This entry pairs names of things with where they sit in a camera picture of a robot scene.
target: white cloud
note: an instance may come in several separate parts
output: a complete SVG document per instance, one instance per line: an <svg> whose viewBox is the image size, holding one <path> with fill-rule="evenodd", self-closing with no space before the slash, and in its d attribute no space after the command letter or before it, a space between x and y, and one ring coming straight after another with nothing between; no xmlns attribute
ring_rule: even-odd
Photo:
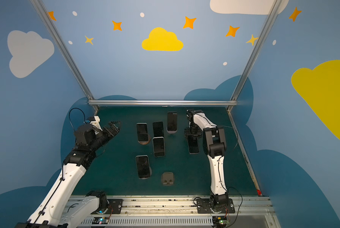
<svg viewBox="0 0 340 228"><path fill-rule="evenodd" d="M210 8L216 13L269 14L274 0L210 0ZM289 0L282 0L278 13L281 13Z"/></svg>
<svg viewBox="0 0 340 228"><path fill-rule="evenodd" d="M28 76L54 54L54 44L32 31L11 31L8 48L13 56L9 68L17 78Z"/></svg>

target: blue wall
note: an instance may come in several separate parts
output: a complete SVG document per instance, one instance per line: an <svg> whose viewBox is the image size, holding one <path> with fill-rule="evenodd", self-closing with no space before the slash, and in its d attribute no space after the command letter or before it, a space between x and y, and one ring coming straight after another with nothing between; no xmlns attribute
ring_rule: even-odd
<svg viewBox="0 0 340 228"><path fill-rule="evenodd" d="M183 100L192 90L216 89L242 73L253 48L246 42L252 34L258 36L266 18L217 13L209 0L44 3L54 12L54 23L95 98L123 95L137 100ZM193 29L183 28L185 17L196 18ZM112 21L121 22L121 31L113 30ZM230 26L240 27L235 37L226 37ZM143 49L142 41L157 27L174 32L183 48ZM92 44L85 37L93 38Z"/></svg>
<svg viewBox="0 0 340 228"><path fill-rule="evenodd" d="M302 12L293 22L295 7ZM336 59L340 1L290 0L232 110L260 188L271 197L282 227L340 227L340 140L291 83L298 69Z"/></svg>
<svg viewBox="0 0 340 228"><path fill-rule="evenodd" d="M52 185L48 182L56 178L61 166L65 116L72 104L85 96L54 43L52 56L26 77L16 77L9 67L12 54L7 44L8 34L14 30L23 35L34 31L48 39L46 43L53 43L28 0L0 1L0 215L11 212L2 208L13 209L5 204L7 200L17 203L14 208L22 216L9 215L5 221L12 223L25 221L47 194ZM24 193L27 188L33 190Z"/></svg>

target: green table surface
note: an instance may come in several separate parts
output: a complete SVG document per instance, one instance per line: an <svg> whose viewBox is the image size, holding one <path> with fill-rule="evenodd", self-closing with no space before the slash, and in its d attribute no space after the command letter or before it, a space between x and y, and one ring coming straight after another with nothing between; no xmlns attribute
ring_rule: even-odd
<svg viewBox="0 0 340 228"><path fill-rule="evenodd" d="M217 125L231 126L225 108L197 107ZM178 131L166 131L167 112L178 113ZM98 112L100 125L109 121L122 121L117 136L97 150L100 155L92 162L81 178L73 195L84 195L91 190L105 191L107 195L209 195L210 167L207 155L198 140L200 152L190 154L184 129L189 125L183 107L101 107ZM165 156L154 157L152 139L149 144L137 141L136 123L147 123L149 135L153 137L153 122L163 121ZM242 195L257 196L255 185L247 169L244 157L236 145L232 128L225 127L227 150L224 158L224 178L227 187L235 187ZM138 155L147 155L152 175L146 180L138 178L136 160ZM174 173L174 185L163 186L161 175ZM229 195L238 193L230 189Z"/></svg>

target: yellow cloud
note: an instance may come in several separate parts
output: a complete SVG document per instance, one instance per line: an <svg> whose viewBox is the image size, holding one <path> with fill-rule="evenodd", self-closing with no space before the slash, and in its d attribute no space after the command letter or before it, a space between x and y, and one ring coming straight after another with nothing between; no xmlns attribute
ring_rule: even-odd
<svg viewBox="0 0 340 228"><path fill-rule="evenodd" d="M142 41L142 48L147 51L179 51L183 46L175 33L163 28L154 28L149 33L149 38Z"/></svg>
<svg viewBox="0 0 340 228"><path fill-rule="evenodd" d="M298 94L308 103L328 129L340 139L340 60L301 68L291 77Z"/></svg>

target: smartphone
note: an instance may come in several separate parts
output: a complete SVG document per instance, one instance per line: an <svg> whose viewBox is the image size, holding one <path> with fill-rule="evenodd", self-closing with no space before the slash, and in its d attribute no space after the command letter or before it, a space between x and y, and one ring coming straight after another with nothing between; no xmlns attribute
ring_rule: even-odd
<svg viewBox="0 0 340 228"><path fill-rule="evenodd" d="M167 131L170 134L174 134L177 131L178 125L178 113L168 112L168 127Z"/></svg>
<svg viewBox="0 0 340 228"><path fill-rule="evenodd" d="M198 139L196 137L188 135L188 148L190 154L199 153Z"/></svg>
<svg viewBox="0 0 340 228"><path fill-rule="evenodd" d="M136 156L136 164L139 178L148 178L151 176L149 171L149 157L147 155Z"/></svg>
<svg viewBox="0 0 340 228"><path fill-rule="evenodd" d="M152 139L154 145L154 156L162 157L165 156L165 140L164 137L154 137Z"/></svg>
<svg viewBox="0 0 340 228"><path fill-rule="evenodd" d="M164 137L164 124L163 122L153 122L154 137Z"/></svg>
<svg viewBox="0 0 340 228"><path fill-rule="evenodd" d="M137 127L137 140L139 142L147 142L149 140L149 133L147 132L146 123L138 123Z"/></svg>

